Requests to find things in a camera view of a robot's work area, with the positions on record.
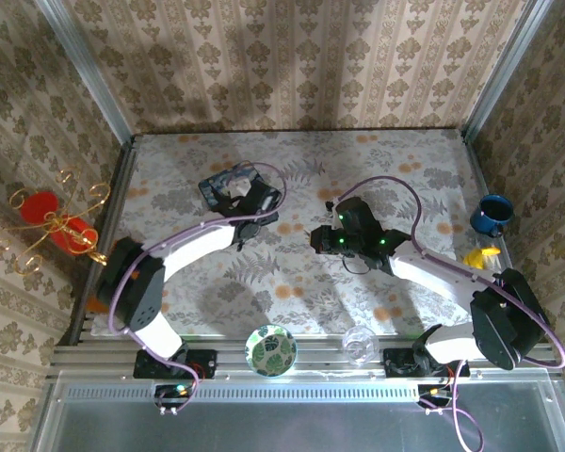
clear glass cup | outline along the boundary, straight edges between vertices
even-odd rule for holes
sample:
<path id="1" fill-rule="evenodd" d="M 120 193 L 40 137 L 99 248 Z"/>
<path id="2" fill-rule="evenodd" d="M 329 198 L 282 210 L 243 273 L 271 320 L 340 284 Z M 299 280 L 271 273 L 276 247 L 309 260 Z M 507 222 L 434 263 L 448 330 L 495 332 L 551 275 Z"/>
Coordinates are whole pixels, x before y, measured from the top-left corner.
<path id="1" fill-rule="evenodd" d="M 358 325 L 343 336 L 343 351 L 353 365 L 360 367 L 379 356 L 379 339 L 374 331 Z"/>

wire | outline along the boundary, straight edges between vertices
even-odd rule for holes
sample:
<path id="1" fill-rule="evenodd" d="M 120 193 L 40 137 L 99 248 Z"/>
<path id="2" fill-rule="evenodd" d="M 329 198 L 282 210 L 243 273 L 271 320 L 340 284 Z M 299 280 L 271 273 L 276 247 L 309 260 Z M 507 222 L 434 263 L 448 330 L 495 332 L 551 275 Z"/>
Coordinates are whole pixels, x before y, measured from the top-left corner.
<path id="1" fill-rule="evenodd" d="M 177 390 L 171 390 L 164 386 L 158 389 L 158 395 L 157 392 L 155 392 L 155 395 L 156 395 L 155 397 L 156 401 L 154 403 L 160 411 L 163 410 L 162 413 L 164 414 L 165 414 L 165 407 L 164 407 L 165 399 L 180 399 L 180 401 L 176 401 L 176 402 L 166 402 L 170 405 L 173 405 L 172 408 L 175 411 L 181 410 L 184 407 L 184 405 L 188 403 L 188 397 L 186 396 L 188 395 L 188 388 L 185 388 L 183 391 L 177 391 Z"/>
<path id="2" fill-rule="evenodd" d="M 448 370 L 448 383 L 446 383 L 442 389 L 447 388 L 450 383 L 452 382 L 452 380 L 454 379 L 454 371 L 452 370 L 452 367 L 450 367 L 449 365 L 445 365 L 445 368 Z"/>
<path id="3" fill-rule="evenodd" d="M 346 256 L 343 256 L 341 258 L 341 263 L 343 264 L 343 268 L 346 270 L 346 272 L 350 273 L 352 275 L 365 275 L 366 273 L 368 273 L 370 271 L 370 268 L 368 268 L 366 271 L 363 271 L 363 272 L 351 271 L 349 268 L 347 268 Z"/>
<path id="4" fill-rule="evenodd" d="M 533 358 L 528 358 L 526 356 L 523 357 L 523 361 L 525 361 L 527 363 L 539 365 L 541 367 L 547 367 L 549 369 L 562 369 L 563 367 L 565 367 L 565 347 L 561 344 L 557 335 L 551 330 L 551 328 L 548 325 L 546 325 L 546 322 L 544 322 L 541 317 L 539 317 L 536 313 L 534 313 L 531 309 L 529 309 L 527 306 L 525 306 L 521 301 L 516 299 L 514 296 L 512 296 L 511 294 L 506 292 L 504 289 L 502 289 L 501 287 L 498 287 L 494 282 L 489 282 L 486 279 L 484 279 L 484 278 L 476 275 L 475 273 L 471 272 L 470 270 L 464 269 L 460 266 L 455 266 L 453 264 L 447 263 L 446 261 L 438 259 L 435 256 L 431 256 L 430 254 L 428 254 L 423 249 L 423 247 L 421 247 L 421 245 L 416 240 L 416 227 L 418 225 L 419 220 L 421 219 L 421 215 L 423 214 L 423 206 L 421 204 L 420 198 L 418 197 L 418 194 L 416 193 L 416 191 L 414 191 L 414 189 L 408 183 L 406 183 L 403 180 L 401 180 L 397 177 L 394 177 L 394 176 L 369 177 L 368 179 L 364 179 L 363 181 L 359 182 L 358 184 L 356 184 L 355 186 L 350 188 L 348 191 L 346 191 L 343 195 L 341 195 L 339 197 L 339 201 L 342 201 L 344 198 L 347 197 L 347 195 L 353 193 L 355 190 L 357 190 L 361 186 L 363 186 L 365 184 L 369 184 L 369 183 L 374 182 L 374 181 L 378 181 L 378 180 L 387 180 L 387 181 L 397 182 L 398 184 L 407 188 L 408 191 L 410 191 L 412 196 L 414 197 L 414 200 L 416 201 L 416 217 L 414 218 L 414 223 L 412 224 L 412 228 L 411 228 L 411 242 L 414 245 L 414 247 L 416 248 L 416 250 L 421 255 L 423 255 L 425 258 L 429 259 L 429 261 L 434 262 L 435 264 L 437 264 L 439 266 L 442 266 L 442 267 L 447 268 L 451 271 L 454 271 L 455 273 L 459 273 L 460 275 L 462 275 L 466 278 L 474 279 L 476 282 L 483 283 L 486 286 L 490 287 L 491 290 L 493 290 L 495 293 L 497 293 L 498 295 L 500 295 L 501 297 L 503 297 L 504 299 L 509 301 L 515 307 L 517 307 L 518 309 L 523 311 L 529 318 L 531 318 L 536 323 L 536 325 L 538 325 L 542 329 L 542 331 L 544 331 L 544 333 L 555 344 L 555 346 L 557 347 L 558 354 L 560 355 L 560 362 L 559 363 L 539 361 L 539 360 L 535 360 Z"/>
<path id="5" fill-rule="evenodd" d="M 199 375 L 199 373 L 201 372 L 201 383 L 203 383 L 205 380 L 205 369 L 203 369 L 203 366 L 199 363 L 190 363 L 190 366 L 195 369 L 197 375 Z"/>
<path id="6" fill-rule="evenodd" d="M 457 369 L 456 369 L 456 375 L 460 375 L 460 371 L 462 370 L 462 368 L 464 367 L 464 365 L 467 363 L 467 360 L 462 360 Z M 465 452 L 482 452 L 483 448 L 485 446 L 485 440 L 483 439 L 483 431 L 481 430 L 481 427 L 479 426 L 479 424 L 477 423 L 477 420 L 475 419 L 475 417 L 473 417 L 469 412 L 458 408 L 456 406 L 456 402 L 459 398 L 459 379 L 458 377 L 454 378 L 454 384 L 452 385 L 452 400 L 451 400 L 451 406 L 447 407 L 447 408 L 440 408 L 437 405 L 429 402 L 427 399 L 425 398 L 419 398 L 419 402 L 423 403 L 424 405 L 427 405 L 428 407 L 430 407 L 433 410 L 441 410 L 442 412 L 447 412 L 447 411 L 452 411 L 452 421 L 454 423 L 454 430 L 456 430 L 456 436 L 459 439 L 459 443 L 460 446 L 462 447 L 462 449 Z M 464 441 L 464 438 L 462 437 L 462 432 L 460 431 L 460 426 L 459 426 L 459 417 L 458 415 L 462 414 L 464 417 L 466 417 L 467 419 L 469 419 L 469 421 L 471 421 L 471 423 L 474 425 L 474 427 L 477 430 L 477 436 L 479 437 L 479 446 L 477 447 L 477 449 L 471 449 L 467 443 Z"/>
<path id="7" fill-rule="evenodd" d="M 148 348 L 146 346 L 146 344 L 144 344 L 144 342 L 142 342 L 142 340 L 133 331 L 131 331 L 128 327 L 123 327 L 121 329 L 117 329 L 115 327 L 115 311 L 116 311 L 116 308 L 117 308 L 117 304 L 120 300 L 121 293 L 123 292 L 123 288 L 127 284 L 130 277 L 132 276 L 132 273 L 134 273 L 134 271 L 138 267 L 138 264 L 140 264 L 140 262 L 142 262 L 142 260 L 145 257 L 147 257 L 149 254 L 151 254 L 152 252 L 154 252 L 156 250 L 163 250 L 168 246 L 177 245 L 180 242 L 183 242 L 185 240 L 189 240 L 192 237 L 194 237 L 195 235 L 204 232 L 206 229 L 218 228 L 218 227 L 221 227 L 223 225 L 228 225 L 230 223 L 233 223 L 233 222 L 236 222 L 236 221 L 242 221 L 242 220 L 246 220 L 246 219 L 265 218 L 265 217 L 269 217 L 270 215 L 274 214 L 275 212 L 278 212 L 281 209 L 281 207 L 283 206 L 284 200 L 286 199 L 286 193 L 287 193 L 287 186 L 286 186 L 286 180 L 284 179 L 284 174 L 278 168 L 276 168 L 273 165 L 270 165 L 268 163 L 262 163 L 262 162 L 253 163 L 253 166 L 256 166 L 256 165 L 264 167 L 264 168 L 268 168 L 270 170 L 274 170 L 282 180 L 282 197 L 279 200 L 276 207 L 274 207 L 272 210 L 269 210 L 269 211 L 261 213 L 261 214 L 256 214 L 256 215 L 243 215 L 243 216 L 239 216 L 239 217 L 228 217 L 228 218 L 215 218 L 215 219 L 211 219 L 209 221 L 204 221 L 204 222 L 201 222 L 200 224 L 198 224 L 196 226 L 192 226 L 192 227 L 187 228 L 187 229 L 185 229 L 185 230 L 183 230 L 179 233 L 173 234 L 170 237 L 165 238 L 165 239 L 161 240 L 160 242 L 152 245 L 151 247 L 146 249 L 144 252 L 142 252 L 134 260 L 134 262 L 132 262 L 132 264 L 125 270 L 125 272 L 123 273 L 123 276 L 121 277 L 120 283 L 118 284 L 118 286 L 115 289 L 115 292 L 113 293 L 113 298 L 111 299 L 111 304 L 110 304 L 110 307 L 109 307 L 109 315 L 108 315 L 108 327 L 109 327 L 109 330 L 113 334 L 115 334 L 116 336 L 122 335 L 122 334 L 128 334 L 132 339 L 134 339 L 142 347 L 143 350 L 146 350 L 146 352 L 153 359 L 155 359 L 157 362 L 162 363 L 162 364 L 167 365 L 167 366 L 170 366 L 170 367 L 177 367 L 177 368 L 183 369 L 184 371 L 188 372 L 192 376 L 192 378 L 193 378 L 193 390 L 189 394 L 188 400 L 183 405 L 183 407 L 185 407 L 187 405 L 187 403 L 192 399 L 192 397 L 196 393 L 195 389 L 199 385 L 199 376 L 197 375 L 197 372 L 195 372 L 195 370 L 192 367 L 189 367 L 185 364 L 175 363 L 173 361 L 169 361 L 169 360 L 164 359 L 161 356 L 157 355 L 150 348 Z"/>

table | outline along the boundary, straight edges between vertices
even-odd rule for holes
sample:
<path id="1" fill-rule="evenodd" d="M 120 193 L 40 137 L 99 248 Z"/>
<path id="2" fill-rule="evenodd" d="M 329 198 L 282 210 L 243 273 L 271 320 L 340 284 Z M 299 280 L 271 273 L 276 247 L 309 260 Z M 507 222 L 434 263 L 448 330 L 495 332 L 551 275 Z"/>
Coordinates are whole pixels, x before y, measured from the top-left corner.
<path id="1" fill-rule="evenodd" d="M 324 202 L 361 180 L 388 174 L 418 192 L 417 230 L 426 247 L 461 259 L 481 246 L 469 215 L 481 196 L 458 131 L 253 132 L 138 137 L 137 162 L 117 237 L 153 243 L 199 223 L 207 212 L 197 183 L 242 161 L 283 171 L 288 197 L 280 219 L 237 252 L 212 253 L 167 283 L 163 312 L 180 334 L 240 337 L 266 323 L 298 333 L 342 333 L 356 324 L 377 334 L 418 335 L 469 315 L 425 287 L 382 272 L 352 275 L 336 256 L 316 255 L 309 232 L 330 224 Z M 274 186 L 275 174 L 261 171 Z M 410 193 L 373 183 L 356 193 L 384 228 L 409 232 Z M 347 262 L 353 271 L 363 263 Z M 94 334 L 108 334 L 104 317 Z"/>

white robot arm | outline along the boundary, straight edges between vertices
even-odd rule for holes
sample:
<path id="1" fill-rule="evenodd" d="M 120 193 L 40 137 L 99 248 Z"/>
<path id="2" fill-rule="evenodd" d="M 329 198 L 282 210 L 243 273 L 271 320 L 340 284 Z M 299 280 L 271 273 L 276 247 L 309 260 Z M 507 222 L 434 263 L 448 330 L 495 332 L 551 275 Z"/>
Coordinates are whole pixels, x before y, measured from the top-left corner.
<path id="1" fill-rule="evenodd" d="M 415 360 L 427 369 L 457 360 L 486 358 L 510 370 L 543 337 L 544 330 L 525 309 L 506 303 L 493 290 L 495 284 L 502 284 L 504 291 L 547 326 L 548 319 L 518 271 L 507 269 L 496 275 L 431 250 L 419 250 L 409 235 L 383 230 L 366 202 L 358 197 L 339 202 L 333 213 L 333 225 L 339 227 L 320 226 L 311 233 L 310 244 L 316 253 L 358 256 L 369 268 L 421 284 L 471 314 L 472 322 L 453 327 L 436 325 L 414 343 Z"/>
<path id="2" fill-rule="evenodd" d="M 186 354 L 184 341 L 160 311 L 165 282 L 213 251 L 232 245 L 240 250 L 262 226 L 278 219 L 276 207 L 283 195 L 261 178 L 231 184 L 230 192 L 229 196 L 213 193 L 218 204 L 212 217 L 217 218 L 205 218 L 179 237 L 156 245 L 139 244 L 129 237 L 120 240 L 101 274 L 98 299 L 107 305 L 115 299 L 115 308 L 111 307 L 115 316 L 160 359 L 181 360 Z"/>

patterned wall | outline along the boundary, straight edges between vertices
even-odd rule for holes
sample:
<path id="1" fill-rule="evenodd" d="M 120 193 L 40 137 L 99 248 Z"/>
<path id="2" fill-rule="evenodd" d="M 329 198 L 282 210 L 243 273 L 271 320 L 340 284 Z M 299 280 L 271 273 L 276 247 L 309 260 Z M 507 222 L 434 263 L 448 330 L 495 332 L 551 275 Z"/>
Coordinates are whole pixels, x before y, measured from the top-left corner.
<path id="1" fill-rule="evenodd" d="M 0 1 L 0 228 L 21 224 L 8 196 L 21 184 L 64 198 L 59 170 L 83 169 L 75 208 L 90 184 L 109 180 L 119 144 L 33 1 Z M 15 234 L 0 257 L 0 451 L 24 450 L 55 343 L 69 325 L 72 289 L 84 273 L 43 248 L 41 271 L 14 272 L 33 234 Z"/>
<path id="2" fill-rule="evenodd" d="M 554 2 L 476 139 L 491 190 L 515 204 L 517 267 L 565 344 L 565 1 Z"/>
<path id="3" fill-rule="evenodd" d="M 67 0 L 136 133 L 455 127 L 525 0 Z"/>

